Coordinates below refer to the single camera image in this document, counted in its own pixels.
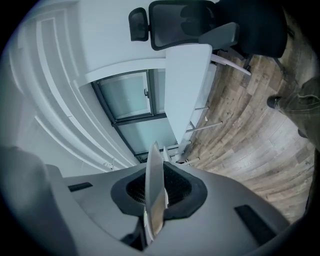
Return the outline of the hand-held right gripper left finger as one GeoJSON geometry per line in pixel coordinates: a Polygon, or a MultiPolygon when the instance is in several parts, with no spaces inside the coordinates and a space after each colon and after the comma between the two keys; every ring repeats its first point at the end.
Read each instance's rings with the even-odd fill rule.
{"type": "Polygon", "coordinates": [[[152,241],[164,225],[164,212],[167,208],[164,159],[157,142],[149,150],[145,169],[145,212],[146,227],[152,241]]]}

